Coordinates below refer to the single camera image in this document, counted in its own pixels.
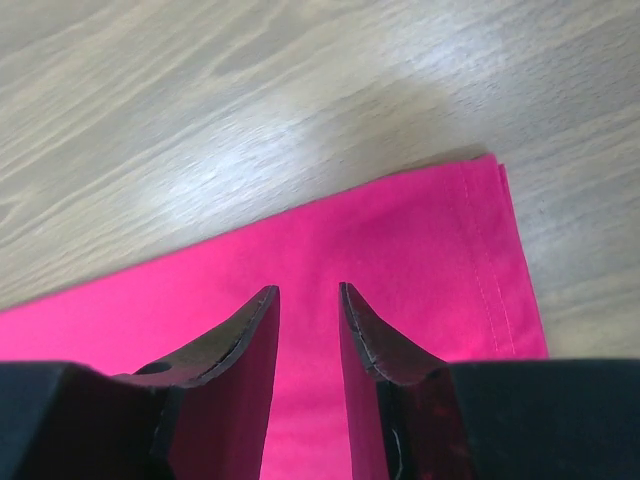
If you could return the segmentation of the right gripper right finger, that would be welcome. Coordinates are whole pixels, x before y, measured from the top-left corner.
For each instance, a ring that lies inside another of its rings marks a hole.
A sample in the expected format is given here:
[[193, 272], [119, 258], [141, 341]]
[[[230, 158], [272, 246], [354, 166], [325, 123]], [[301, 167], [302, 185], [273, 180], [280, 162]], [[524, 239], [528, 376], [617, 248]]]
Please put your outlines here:
[[356, 479], [635, 479], [635, 359], [448, 363], [340, 287]]

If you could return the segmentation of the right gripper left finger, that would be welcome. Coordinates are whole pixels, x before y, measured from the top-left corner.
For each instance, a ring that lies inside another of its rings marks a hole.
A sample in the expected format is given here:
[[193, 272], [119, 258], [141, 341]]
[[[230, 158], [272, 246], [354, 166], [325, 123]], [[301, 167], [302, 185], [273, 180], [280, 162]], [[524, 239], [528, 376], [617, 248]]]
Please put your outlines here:
[[132, 374], [1, 366], [5, 479], [256, 479], [274, 389], [280, 295]]

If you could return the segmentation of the pink t-shirt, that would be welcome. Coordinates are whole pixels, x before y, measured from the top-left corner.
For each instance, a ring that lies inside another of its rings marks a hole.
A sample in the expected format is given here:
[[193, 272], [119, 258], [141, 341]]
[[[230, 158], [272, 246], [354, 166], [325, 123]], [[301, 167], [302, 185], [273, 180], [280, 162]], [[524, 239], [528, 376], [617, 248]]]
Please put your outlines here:
[[348, 479], [339, 286], [447, 361], [548, 354], [505, 167], [492, 155], [392, 175], [1, 315], [5, 360], [127, 373], [280, 289], [261, 475]]

